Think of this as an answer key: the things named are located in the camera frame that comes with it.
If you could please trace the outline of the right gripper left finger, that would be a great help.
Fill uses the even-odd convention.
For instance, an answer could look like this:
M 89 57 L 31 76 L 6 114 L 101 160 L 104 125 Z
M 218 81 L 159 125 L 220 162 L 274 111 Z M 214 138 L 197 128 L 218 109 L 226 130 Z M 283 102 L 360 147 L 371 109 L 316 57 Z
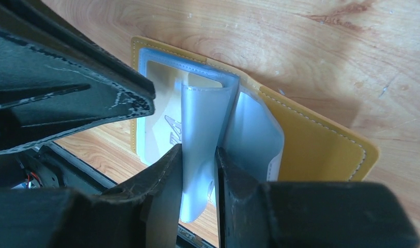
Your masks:
M 0 189 L 0 247 L 175 247 L 182 147 L 100 195 Z

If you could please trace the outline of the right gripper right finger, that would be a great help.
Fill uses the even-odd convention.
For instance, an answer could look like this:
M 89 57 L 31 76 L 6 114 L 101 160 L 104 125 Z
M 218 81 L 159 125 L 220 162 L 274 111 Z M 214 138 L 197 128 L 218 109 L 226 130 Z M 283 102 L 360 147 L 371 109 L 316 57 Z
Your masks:
M 259 182 L 215 152 L 220 247 L 419 247 L 397 197 L 372 182 Z

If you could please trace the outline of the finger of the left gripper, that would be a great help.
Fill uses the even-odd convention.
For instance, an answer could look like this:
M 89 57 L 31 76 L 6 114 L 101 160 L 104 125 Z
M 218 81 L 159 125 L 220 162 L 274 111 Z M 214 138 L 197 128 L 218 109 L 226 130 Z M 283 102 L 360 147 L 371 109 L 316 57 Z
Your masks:
M 42 1 L 0 1 L 0 154 L 154 113 L 152 81 Z

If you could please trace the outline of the yellow leather card holder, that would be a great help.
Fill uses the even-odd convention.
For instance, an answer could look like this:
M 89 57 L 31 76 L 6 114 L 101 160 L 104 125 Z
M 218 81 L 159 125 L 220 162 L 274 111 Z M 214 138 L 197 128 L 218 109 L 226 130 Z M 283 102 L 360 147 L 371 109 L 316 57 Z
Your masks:
M 156 91 L 154 114 L 131 123 L 131 147 L 151 165 L 182 145 L 184 223 L 216 201 L 218 147 L 261 182 L 361 181 L 378 160 L 366 138 L 235 67 L 139 36 L 131 55 Z

